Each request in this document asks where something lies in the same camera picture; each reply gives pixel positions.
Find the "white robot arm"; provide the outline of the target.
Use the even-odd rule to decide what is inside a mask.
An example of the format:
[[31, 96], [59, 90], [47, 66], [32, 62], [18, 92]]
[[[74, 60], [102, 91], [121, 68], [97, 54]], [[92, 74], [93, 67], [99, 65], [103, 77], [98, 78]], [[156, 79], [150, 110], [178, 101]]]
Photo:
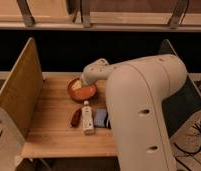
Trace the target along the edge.
[[162, 102], [184, 85], [187, 69], [171, 54], [110, 64], [101, 58], [80, 76], [106, 82], [105, 99], [121, 171], [176, 171]]

